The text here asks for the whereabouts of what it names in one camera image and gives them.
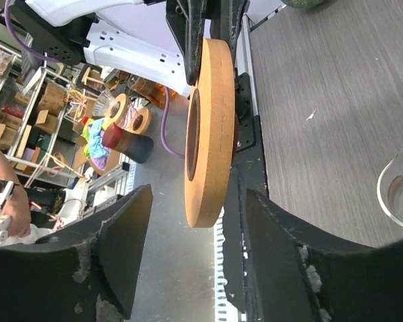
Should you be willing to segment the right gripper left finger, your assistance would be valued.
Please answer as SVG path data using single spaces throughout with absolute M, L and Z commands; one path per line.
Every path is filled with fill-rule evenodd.
M 130 318 L 152 198 L 142 185 L 36 244 L 0 247 L 0 321 Z

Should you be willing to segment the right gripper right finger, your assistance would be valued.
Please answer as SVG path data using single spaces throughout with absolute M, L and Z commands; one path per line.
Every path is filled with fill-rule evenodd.
M 403 239 L 345 240 L 247 191 L 249 321 L 403 321 Z

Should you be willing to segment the glass carafe with wood band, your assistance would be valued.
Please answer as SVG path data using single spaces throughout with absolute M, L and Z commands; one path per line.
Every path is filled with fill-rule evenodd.
M 383 212 L 403 227 L 403 148 L 381 171 L 376 194 Z

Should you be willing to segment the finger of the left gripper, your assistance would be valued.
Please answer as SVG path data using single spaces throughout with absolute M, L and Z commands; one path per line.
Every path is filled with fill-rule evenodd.
M 210 1 L 211 39 L 224 40 L 228 44 L 233 62 L 236 59 L 241 20 L 248 7 L 249 0 Z
M 195 85 L 202 57 L 207 1 L 167 0 L 166 21 L 181 51 L 188 85 Z

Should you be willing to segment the wooden dripper ring holder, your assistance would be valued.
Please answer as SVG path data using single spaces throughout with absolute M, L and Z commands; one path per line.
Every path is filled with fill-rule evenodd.
M 190 227 L 212 227 L 224 203 L 235 128 L 234 66 L 228 44 L 205 38 L 192 88 L 185 142 L 185 213 Z

